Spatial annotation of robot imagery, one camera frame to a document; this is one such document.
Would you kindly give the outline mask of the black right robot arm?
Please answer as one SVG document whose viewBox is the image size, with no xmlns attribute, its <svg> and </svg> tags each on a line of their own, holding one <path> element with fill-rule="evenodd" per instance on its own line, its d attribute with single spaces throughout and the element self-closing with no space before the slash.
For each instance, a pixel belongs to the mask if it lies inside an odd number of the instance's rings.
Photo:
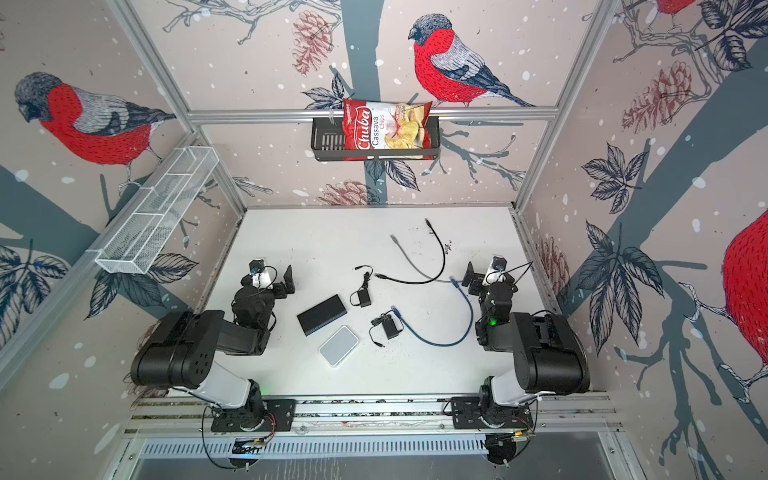
<svg viewBox="0 0 768 480">
<path fill-rule="evenodd" d="M 495 257 L 487 272 L 479 273 L 469 263 L 461 281 L 478 298 L 478 344 L 513 357 L 510 371 L 488 377 L 480 387 L 480 409 L 522 407 L 542 395 L 587 392 L 590 372 L 576 334 L 562 315 L 550 310 L 515 312 L 518 282 L 506 266 L 504 258 Z"/>
</svg>

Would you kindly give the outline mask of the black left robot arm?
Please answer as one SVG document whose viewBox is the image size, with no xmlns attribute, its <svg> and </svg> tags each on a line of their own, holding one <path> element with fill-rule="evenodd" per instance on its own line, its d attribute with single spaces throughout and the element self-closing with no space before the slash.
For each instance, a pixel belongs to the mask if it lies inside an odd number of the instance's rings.
<svg viewBox="0 0 768 480">
<path fill-rule="evenodd" d="M 223 310 L 166 315 L 136 353 L 131 381 L 183 391 L 222 410 L 259 415 L 262 396 L 257 382 L 234 374 L 215 360 L 215 354 L 262 355 L 277 325 L 276 301 L 294 292 L 291 267 L 278 278 L 275 267 L 262 259 L 251 261 L 231 302 L 233 319 L 226 320 Z"/>
</svg>

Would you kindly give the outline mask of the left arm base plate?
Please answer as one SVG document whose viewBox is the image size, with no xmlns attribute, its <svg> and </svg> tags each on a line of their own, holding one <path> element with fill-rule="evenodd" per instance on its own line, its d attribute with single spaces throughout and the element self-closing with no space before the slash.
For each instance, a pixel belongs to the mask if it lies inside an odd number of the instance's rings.
<svg viewBox="0 0 768 480">
<path fill-rule="evenodd" d="M 296 401 L 293 399 L 262 400 L 257 408 L 244 405 L 237 409 L 223 409 L 213 414 L 213 433 L 288 432 L 291 430 Z"/>
</svg>

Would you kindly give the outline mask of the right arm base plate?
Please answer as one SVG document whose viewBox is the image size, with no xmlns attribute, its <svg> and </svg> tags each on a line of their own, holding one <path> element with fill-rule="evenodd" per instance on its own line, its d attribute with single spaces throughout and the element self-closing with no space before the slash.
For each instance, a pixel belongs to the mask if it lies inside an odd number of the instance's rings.
<svg viewBox="0 0 768 480">
<path fill-rule="evenodd" d="M 534 419 L 527 407 L 500 406 L 479 396 L 456 396 L 449 400 L 453 427 L 466 429 L 532 429 Z"/>
</svg>

